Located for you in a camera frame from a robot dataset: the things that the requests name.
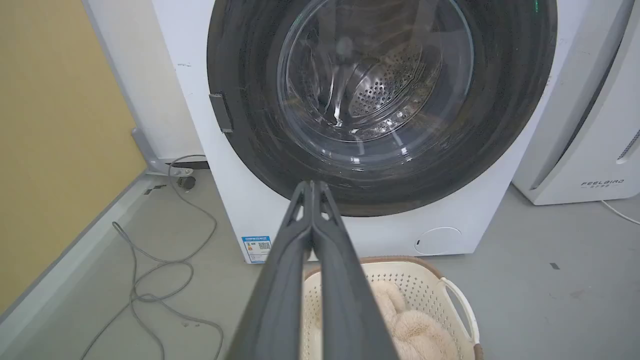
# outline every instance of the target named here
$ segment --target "sticker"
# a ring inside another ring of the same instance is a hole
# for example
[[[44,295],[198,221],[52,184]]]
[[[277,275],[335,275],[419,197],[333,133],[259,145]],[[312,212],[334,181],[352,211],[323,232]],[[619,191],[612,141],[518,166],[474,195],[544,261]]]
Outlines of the sticker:
[[[269,236],[243,236],[242,241],[251,264],[263,264],[271,251]]]

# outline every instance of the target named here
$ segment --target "cloth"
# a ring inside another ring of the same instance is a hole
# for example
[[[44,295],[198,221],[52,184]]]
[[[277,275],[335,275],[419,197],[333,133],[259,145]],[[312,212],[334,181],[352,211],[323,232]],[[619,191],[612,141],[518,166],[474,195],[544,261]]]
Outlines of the cloth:
[[[457,360],[458,350],[449,332],[429,315],[407,308],[400,289],[392,282],[371,283],[371,291],[380,308],[387,331],[400,360]],[[316,314],[316,329],[311,336],[312,352],[322,359],[322,312]]]

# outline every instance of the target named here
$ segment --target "floor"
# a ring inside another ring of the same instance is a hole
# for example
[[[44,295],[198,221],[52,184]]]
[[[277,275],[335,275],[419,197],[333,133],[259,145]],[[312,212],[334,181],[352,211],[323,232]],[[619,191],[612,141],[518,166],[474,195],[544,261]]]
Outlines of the floor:
[[[219,224],[212,243],[192,259],[192,283],[167,303],[218,322],[225,330],[223,359],[260,265],[243,262],[210,173],[199,171],[197,178],[186,197],[211,211]],[[125,230],[153,255],[185,256],[211,230],[210,221],[169,187],[147,196]],[[640,218],[640,197],[611,203]],[[126,304],[131,253],[115,232],[109,237],[100,260],[17,359],[79,359]],[[428,261],[469,299],[487,359],[637,359],[640,353],[640,226],[599,203],[534,207],[512,187],[476,253]],[[152,265],[140,261],[143,271]],[[141,292],[170,292],[187,276],[185,268],[168,266],[145,281]],[[181,320],[159,304],[136,304],[136,309],[164,342],[167,359],[212,358],[220,338],[210,327]],[[87,359],[159,356],[157,345],[126,311]]]

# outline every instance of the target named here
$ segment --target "power cord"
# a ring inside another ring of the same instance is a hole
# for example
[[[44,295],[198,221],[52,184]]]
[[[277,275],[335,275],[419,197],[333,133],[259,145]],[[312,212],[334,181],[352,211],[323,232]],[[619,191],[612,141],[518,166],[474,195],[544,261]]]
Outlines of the power cord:
[[[625,219],[625,220],[629,220],[632,223],[636,224],[636,225],[640,225],[640,221],[634,220],[626,215],[624,215],[623,213],[619,212],[618,210],[614,209],[613,206],[609,205],[608,202],[601,200],[600,201],[602,204],[604,204],[604,206],[608,207],[611,211],[613,211],[614,213],[616,213],[616,215],[618,215],[619,217]]]
[[[178,260],[165,260],[165,259],[160,259],[157,258],[151,254],[149,254],[148,252],[144,251],[143,249],[139,248],[137,245],[135,245],[133,243],[133,241],[131,241],[131,239],[129,238],[129,235],[127,235],[127,233],[124,231],[124,229],[122,229],[122,226],[120,226],[120,224],[118,224],[117,222],[112,222],[111,225],[116,229],[116,231],[118,232],[118,234],[120,235],[120,237],[127,242],[127,244],[129,244],[129,248],[131,249],[131,255],[133,256],[133,277],[132,277],[132,281],[131,281],[131,290],[129,292],[129,302],[123,306],[107,323],[105,326],[102,327],[102,329],[98,332],[98,334],[96,334],[96,336],[93,337],[93,339],[91,340],[91,342],[89,343],[89,345],[87,346],[86,350],[84,351],[84,353],[82,354],[82,356],[80,357],[80,360],[83,360],[86,355],[89,353],[89,351],[91,350],[91,348],[93,347],[93,345],[95,344],[96,341],[98,341],[98,339],[100,338],[100,336],[102,336],[102,334],[104,333],[104,331],[118,318],[118,316],[120,316],[120,314],[122,314],[127,308],[131,309],[131,314],[133,315],[133,317],[136,319],[136,321],[138,322],[138,324],[140,325],[140,327],[147,332],[147,334],[156,342],[156,344],[158,345],[158,347],[160,348],[160,354],[161,354],[161,359],[164,360],[164,345],[162,344],[162,341],[160,340],[160,338],[158,338],[158,336],[153,332],[153,330],[151,330],[149,328],[149,326],[147,326],[138,316],[138,314],[136,313],[136,309],[134,307],[134,303],[136,301],[140,301],[140,302],[146,302],[146,303],[153,303],[153,302],[157,302],[160,303],[160,305],[164,306],[167,310],[169,310],[171,313],[173,313],[174,315],[178,316],[179,318],[183,318],[185,320],[189,320],[192,322],[198,322],[198,323],[202,323],[205,325],[209,325],[211,327],[213,327],[214,329],[216,329],[219,333],[220,333],[220,343],[218,344],[218,349],[216,351],[215,356],[213,357],[213,360],[217,360],[218,356],[220,355],[220,350],[222,349],[222,341],[224,339],[224,332],[222,331],[222,328],[220,327],[220,325],[212,322],[212,321],[208,321],[205,319],[201,319],[201,318],[195,318],[193,316],[189,316],[189,315],[185,315],[179,311],[177,311],[176,309],[172,308],[171,306],[167,305],[164,300],[168,299],[178,293],[180,293],[180,291],[182,291],[184,288],[187,287],[187,285],[191,282],[191,280],[193,279],[193,265],[189,262],[189,260],[195,256],[195,254],[198,254],[198,252],[200,252],[200,250],[204,247],[204,245],[207,245],[207,243],[209,242],[209,240],[211,240],[211,237],[213,236],[213,234],[216,231],[216,228],[218,226],[218,221],[216,220],[216,218],[213,217],[213,215],[211,215],[209,212],[207,212],[205,209],[202,209],[200,206],[197,206],[196,204],[193,204],[192,202],[188,201],[187,199],[185,199],[182,194],[180,194],[180,192],[178,191],[178,189],[175,188],[175,185],[173,184],[173,179],[171,176],[171,169],[173,168],[174,164],[176,163],[176,161],[182,160],[182,159],[186,159],[186,158],[192,158],[195,156],[204,156],[204,155],[200,155],[200,154],[196,154],[196,155],[187,155],[187,156],[182,156],[180,158],[177,158],[176,160],[173,160],[171,162],[171,164],[169,165],[169,171],[167,173],[167,175],[169,176],[169,184],[171,185],[171,188],[174,190],[174,192],[176,193],[176,195],[178,195],[178,197],[186,202],[187,204],[189,204],[191,207],[196,208],[197,210],[199,210],[200,212],[202,212],[203,214],[207,215],[211,221],[213,221],[213,229],[211,229],[211,232],[209,233],[209,235],[207,236],[207,238],[202,242],[202,244],[200,246],[198,246],[198,248],[192,252],[190,255],[188,255],[187,257],[183,258],[183,259],[178,259]],[[144,256],[153,259],[155,261],[157,261],[158,265],[156,265],[154,268],[152,268],[151,270],[145,272],[144,274],[140,275],[138,277],[138,257],[136,255],[136,250],[140,253],[142,253]],[[179,288],[177,288],[176,290],[173,290],[172,292],[170,292],[169,294],[163,295],[163,296],[157,296],[151,293],[144,293],[144,294],[138,294],[138,285],[140,283],[140,281],[142,281],[145,277],[149,276],[152,272],[158,270],[159,268],[162,268],[164,266],[168,266],[168,265],[186,265],[189,268],[189,278],[187,279],[187,281],[184,282],[184,284],[182,284]]]

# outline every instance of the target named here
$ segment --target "laundry basket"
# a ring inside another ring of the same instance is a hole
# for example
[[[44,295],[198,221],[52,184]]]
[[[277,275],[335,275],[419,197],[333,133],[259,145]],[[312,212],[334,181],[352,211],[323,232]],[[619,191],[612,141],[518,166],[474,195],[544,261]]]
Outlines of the laundry basket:
[[[364,258],[361,262],[368,281],[394,282],[404,295],[408,308],[428,314],[447,329],[458,348],[461,360],[483,359],[476,317],[471,306],[460,289],[437,269],[408,256]],[[320,269],[307,274],[303,286],[303,333],[300,347],[300,357],[304,360],[322,360],[316,358],[316,354],[320,353],[317,350],[322,347],[322,339],[315,330],[316,316],[322,306],[321,288]],[[458,298],[471,334],[467,332],[447,289]]]

